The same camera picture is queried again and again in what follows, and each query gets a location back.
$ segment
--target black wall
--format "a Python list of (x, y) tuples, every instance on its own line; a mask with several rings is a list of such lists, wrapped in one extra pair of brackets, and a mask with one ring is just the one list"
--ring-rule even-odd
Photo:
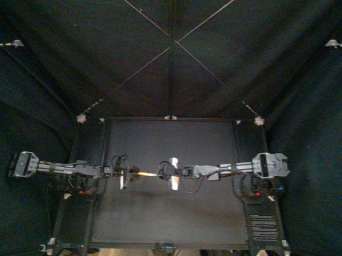
[[(13, 39), (0, 24), (0, 41)], [(28, 49), (0, 48), (0, 255), (39, 255), (53, 218), (48, 205), (56, 206), (44, 180), (5, 177), (10, 157), (26, 150), (44, 160), (67, 161), (75, 136), (71, 115), (43, 72)]]
[(307, 255), (342, 252), (340, 71), (342, 49), (322, 47), (288, 85), (268, 132), (272, 152), (291, 161), (282, 200), (286, 234), (294, 251)]

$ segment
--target cable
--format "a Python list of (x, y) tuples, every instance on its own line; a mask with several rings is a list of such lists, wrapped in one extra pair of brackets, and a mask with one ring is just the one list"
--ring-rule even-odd
[(204, 181), (204, 176), (200, 177), (200, 182), (199, 182), (197, 188), (196, 188), (193, 191), (188, 191), (188, 190), (185, 189), (185, 186), (184, 186), (181, 177), (179, 177), (179, 181), (180, 181), (180, 186), (181, 186), (183, 190), (185, 191), (185, 193), (187, 193), (187, 194), (195, 194), (195, 193), (197, 193), (197, 191), (199, 191), (200, 188), (201, 188), (203, 181)]

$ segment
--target metal frame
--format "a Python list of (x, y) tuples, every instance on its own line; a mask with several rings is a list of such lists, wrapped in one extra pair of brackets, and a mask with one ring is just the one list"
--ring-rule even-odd
[[(139, 120), (139, 121), (160, 121), (163, 120), (161, 118), (108, 118), (108, 120)], [(101, 163), (104, 164), (105, 161), (105, 152), (107, 152), (107, 139), (108, 139), (108, 120), (104, 121), (103, 123), (103, 133), (101, 133)], [(235, 159), (236, 162), (240, 161), (239, 159), (239, 131), (236, 127), (236, 122), (234, 122), (231, 119), (179, 119), (177, 121), (193, 121), (193, 122), (203, 122), (203, 121), (215, 121), (215, 122), (232, 122), (232, 129), (234, 129), (234, 144), (235, 144)], [(264, 151), (267, 151), (267, 142), (266, 142), (266, 137), (264, 137), (264, 130), (263, 127), (256, 128), (259, 129), (259, 134), (260, 134), (260, 141), (263, 142), (263, 148)], [(207, 249), (207, 250), (250, 250), (251, 255), (256, 255), (260, 249), (268, 249), (274, 250), (278, 253), (283, 253), (283, 228), (282, 228), (282, 220), (280, 220), (280, 214), (279, 214), (279, 208), (278, 208), (278, 202), (275, 201), (272, 204), (272, 216), (276, 220), (276, 228), (278, 228), (278, 241), (275, 245), (270, 245), (267, 247), (259, 246), (258, 243), (254, 242), (254, 234), (252, 234), (252, 229), (251, 229), (251, 220), (248, 218), (248, 215), (258, 211), (259, 207), (263, 207), (262, 205), (258, 204), (247, 204), (243, 203), (243, 209), (244, 209), (244, 215), (246, 215), (246, 224), (247, 224), (247, 240), (246, 244), (230, 244), (230, 245), (218, 245), (218, 246), (205, 246), (205, 245), (197, 245), (197, 244), (156, 244), (156, 243), (139, 243), (139, 244), (129, 244), (129, 243), (108, 243), (108, 242), (92, 242), (91, 237), (92, 237), (92, 229), (93, 229), (93, 214), (95, 214), (95, 209), (96, 209), (96, 195), (93, 195), (92, 198), (89, 198), (89, 211), (87, 213), (87, 227), (84, 231), (84, 235), (81, 238), (81, 244), (72, 244), (72, 243), (65, 243), (65, 241), (59, 241), (59, 236), (60, 236), (60, 227), (61, 227), (61, 222), (63, 222), (63, 217), (64, 217), (64, 210), (65, 210), (65, 204), (67, 201), (64, 198), (61, 198), (60, 202), (60, 208), (59, 208), (59, 213), (57, 213), (57, 218), (56, 218), (56, 225), (53, 229), (53, 238), (56, 239), (55, 243), (55, 250), (53, 250), (53, 255), (59, 255), (60, 251), (63, 248), (75, 248), (79, 250), (79, 253), (81, 256), (87, 255), (87, 250), (88, 248), (141, 248), (141, 249), (165, 249), (169, 251), (169, 248), (172, 247), (173, 249), (176, 248), (187, 248), (187, 249)]]

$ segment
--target metal bracket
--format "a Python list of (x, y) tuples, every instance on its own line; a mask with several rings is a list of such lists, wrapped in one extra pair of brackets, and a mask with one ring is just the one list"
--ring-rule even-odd
[(172, 243), (163, 243), (163, 244), (156, 243), (155, 249), (163, 250), (165, 253), (173, 253), (176, 250), (176, 247)]

